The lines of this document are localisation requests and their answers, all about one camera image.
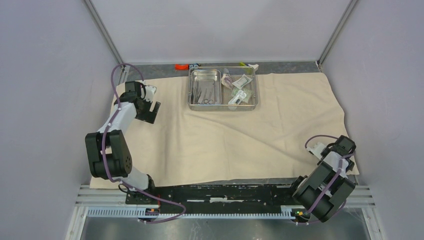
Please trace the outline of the green white brush tool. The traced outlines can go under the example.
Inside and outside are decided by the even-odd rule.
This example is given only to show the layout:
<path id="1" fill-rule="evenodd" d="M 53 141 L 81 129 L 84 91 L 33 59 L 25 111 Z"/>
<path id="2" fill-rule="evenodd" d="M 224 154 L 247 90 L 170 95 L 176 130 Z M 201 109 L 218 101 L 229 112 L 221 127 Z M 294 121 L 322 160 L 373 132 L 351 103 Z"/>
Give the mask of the green white brush tool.
<path id="1" fill-rule="evenodd" d="M 250 64 L 250 63 L 239 62 L 239 65 L 242 66 L 242 67 L 253 68 L 253 70 L 255 72 L 259 69 L 259 65 L 258 64 Z"/>

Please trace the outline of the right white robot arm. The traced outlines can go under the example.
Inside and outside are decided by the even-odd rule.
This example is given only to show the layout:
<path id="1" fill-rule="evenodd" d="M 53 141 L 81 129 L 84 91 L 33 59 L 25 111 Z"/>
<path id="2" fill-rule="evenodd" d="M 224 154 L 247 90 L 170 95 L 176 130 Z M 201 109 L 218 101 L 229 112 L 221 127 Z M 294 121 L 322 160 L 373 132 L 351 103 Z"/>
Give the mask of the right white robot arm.
<path id="1" fill-rule="evenodd" d="M 309 175 L 299 176 L 291 184 L 288 196 L 316 218 L 314 223 L 324 223 L 344 208 L 356 188 L 347 172 L 355 166 L 351 157 L 357 146 L 345 135 L 318 134 L 310 137 L 304 148 L 318 158 L 317 167 Z"/>

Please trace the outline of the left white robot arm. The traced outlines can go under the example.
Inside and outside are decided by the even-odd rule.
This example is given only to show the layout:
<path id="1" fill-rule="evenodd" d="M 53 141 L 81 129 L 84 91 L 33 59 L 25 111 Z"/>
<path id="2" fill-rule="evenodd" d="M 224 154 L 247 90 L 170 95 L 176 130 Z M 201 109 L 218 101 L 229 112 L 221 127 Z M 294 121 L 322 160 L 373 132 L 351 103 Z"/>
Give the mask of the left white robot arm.
<path id="1" fill-rule="evenodd" d="M 134 120 L 155 122 L 161 105 L 153 101 L 156 92 L 155 86 L 143 80 L 126 82 L 107 121 L 84 139 L 92 177 L 119 183 L 131 192 L 138 192 L 137 196 L 145 204 L 156 200 L 157 190 L 152 177 L 134 166 L 125 132 Z"/>

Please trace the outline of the wire mesh steel basket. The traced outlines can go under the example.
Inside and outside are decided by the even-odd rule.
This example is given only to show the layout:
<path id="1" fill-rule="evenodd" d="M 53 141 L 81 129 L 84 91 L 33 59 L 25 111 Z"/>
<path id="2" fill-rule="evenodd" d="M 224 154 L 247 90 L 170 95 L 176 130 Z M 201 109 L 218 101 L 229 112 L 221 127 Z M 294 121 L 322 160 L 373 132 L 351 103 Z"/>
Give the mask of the wire mesh steel basket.
<path id="1" fill-rule="evenodd" d="M 234 81 L 238 80 L 243 74 L 246 74 L 247 76 L 251 77 L 253 80 L 245 85 L 241 90 L 243 89 L 249 89 L 252 91 L 251 98 L 249 100 L 248 104 L 245 104 L 241 102 L 239 105 L 228 105 L 228 102 L 233 98 L 231 96 L 231 92 L 236 87 L 233 87 L 233 89 L 228 89 L 224 87 L 221 84 L 221 96 L 222 101 L 221 104 L 217 105 L 189 105 L 188 104 L 188 86 L 189 86 L 189 75 L 192 70 L 195 69 L 215 69 L 219 70 L 221 72 L 221 77 L 224 73 L 230 74 L 231 77 L 234 79 Z M 252 111 L 256 108 L 259 102 L 259 95 L 258 95 L 258 83 L 256 74 L 253 68 L 248 66 L 199 66 L 196 68 L 192 68 L 188 72 L 188 84 L 187 84 L 187 97 L 186 102 L 189 106 L 189 108 L 192 111 L 198 111 L 198 112 L 235 112 L 235 111 Z"/>

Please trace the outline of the beige cloth wrap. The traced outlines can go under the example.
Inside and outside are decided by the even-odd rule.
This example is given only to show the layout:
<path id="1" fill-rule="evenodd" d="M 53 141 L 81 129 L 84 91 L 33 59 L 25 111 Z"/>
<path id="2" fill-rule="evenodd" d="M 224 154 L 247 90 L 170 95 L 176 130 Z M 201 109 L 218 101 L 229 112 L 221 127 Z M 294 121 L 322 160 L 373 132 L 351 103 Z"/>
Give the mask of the beige cloth wrap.
<path id="1" fill-rule="evenodd" d="M 135 119 L 124 133 L 134 167 L 158 187 L 308 175 L 318 160 L 305 145 L 347 134 L 324 73 L 258 75 L 251 111 L 193 111 L 188 81 L 148 80 L 161 103 L 156 120 Z"/>

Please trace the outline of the dark packet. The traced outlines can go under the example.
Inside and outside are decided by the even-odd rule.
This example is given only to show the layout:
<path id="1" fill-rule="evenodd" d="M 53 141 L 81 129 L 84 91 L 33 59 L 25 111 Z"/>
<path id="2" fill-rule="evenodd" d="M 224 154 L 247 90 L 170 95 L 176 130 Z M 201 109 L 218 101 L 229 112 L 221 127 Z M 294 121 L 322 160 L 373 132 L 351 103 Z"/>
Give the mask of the dark packet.
<path id="1" fill-rule="evenodd" d="M 232 76 L 229 73 L 224 73 L 222 75 L 222 77 L 221 77 L 221 84 L 224 87 L 232 90 L 234 88 L 233 82 L 234 82 L 234 79 L 232 78 Z"/>

